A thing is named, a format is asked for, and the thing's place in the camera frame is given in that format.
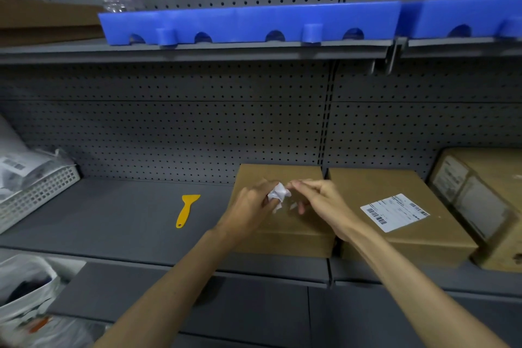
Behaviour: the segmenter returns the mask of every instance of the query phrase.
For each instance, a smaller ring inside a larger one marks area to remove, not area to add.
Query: shelf
[[[399,39],[405,45],[400,58],[515,57],[522,55],[522,39],[493,37]]]
[[[457,297],[455,300],[509,346],[520,346],[522,304]],[[312,346],[422,348],[413,327],[384,288],[309,289]]]
[[[65,287],[49,313],[114,323],[165,274],[89,263]],[[212,278],[181,332],[263,346],[310,347],[308,293],[304,286]]]
[[[0,48],[0,64],[324,60],[384,58],[392,41],[197,43],[177,47],[109,46],[105,39]]]
[[[0,248],[88,262],[175,265],[224,213],[232,186],[86,178],[0,235]],[[201,194],[183,228],[181,196]],[[326,259],[232,253],[218,275],[326,287]]]
[[[381,284],[363,261],[330,259],[332,279],[338,286]],[[522,303],[522,274],[482,270],[467,261],[459,268],[422,266],[421,270],[452,296]]]

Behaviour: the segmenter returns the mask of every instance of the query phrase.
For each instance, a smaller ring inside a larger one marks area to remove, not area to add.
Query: barcode
[[[4,164],[7,164],[10,167],[13,167],[13,168],[15,168],[17,170],[22,170],[22,169],[26,168],[24,165],[18,164],[16,161],[13,161],[13,160],[10,160],[10,159],[5,159],[4,160]]]
[[[379,213],[375,212],[374,208],[366,208],[366,210],[381,224],[388,223],[386,220],[384,220],[382,217],[379,216]]]
[[[413,202],[410,202],[410,205],[413,206],[415,209],[417,209],[424,216],[429,216],[430,215],[429,213],[424,212],[420,206],[416,206]]]

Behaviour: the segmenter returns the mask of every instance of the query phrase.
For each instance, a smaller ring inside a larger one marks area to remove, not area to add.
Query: yellow plastic scraper
[[[191,213],[191,205],[201,197],[200,194],[191,194],[191,195],[182,195],[181,199],[185,203],[183,209],[179,213],[178,220],[176,221],[176,227],[181,228],[185,226],[185,223],[188,219],[188,214]]]

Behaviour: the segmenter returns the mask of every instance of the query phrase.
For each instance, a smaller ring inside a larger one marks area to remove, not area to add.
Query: white plastic basket
[[[0,204],[0,234],[80,180],[74,165],[63,167]]]

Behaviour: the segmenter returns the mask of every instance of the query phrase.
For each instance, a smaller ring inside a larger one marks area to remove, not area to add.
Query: box with label
[[[263,178],[278,180],[286,185],[293,179],[323,179],[323,173],[318,166],[241,164],[230,203],[243,187],[252,186]],[[307,209],[303,215],[298,213],[294,204],[302,199],[303,196],[293,190],[292,196],[283,201],[282,208],[270,214],[236,251],[330,257],[335,233],[313,209]]]
[[[411,170],[330,168],[350,209],[416,264],[458,266],[477,245]],[[343,258],[359,253],[343,243]]]
[[[430,186],[479,244],[475,263],[522,272],[522,149],[449,148]]]

